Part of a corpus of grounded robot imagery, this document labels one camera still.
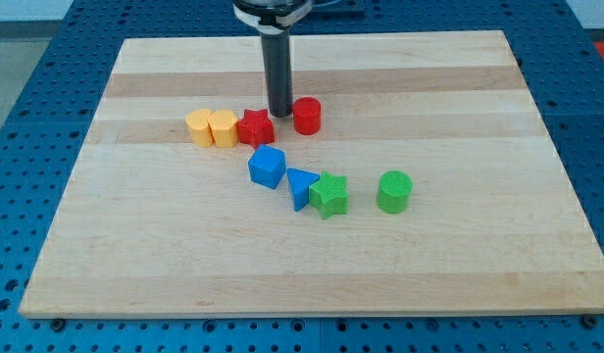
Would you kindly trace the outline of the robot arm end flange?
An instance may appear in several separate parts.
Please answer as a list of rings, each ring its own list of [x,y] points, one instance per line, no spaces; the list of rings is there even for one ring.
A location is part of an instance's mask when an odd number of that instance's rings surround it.
[[[236,17],[264,34],[289,30],[313,9],[313,0],[233,0]]]

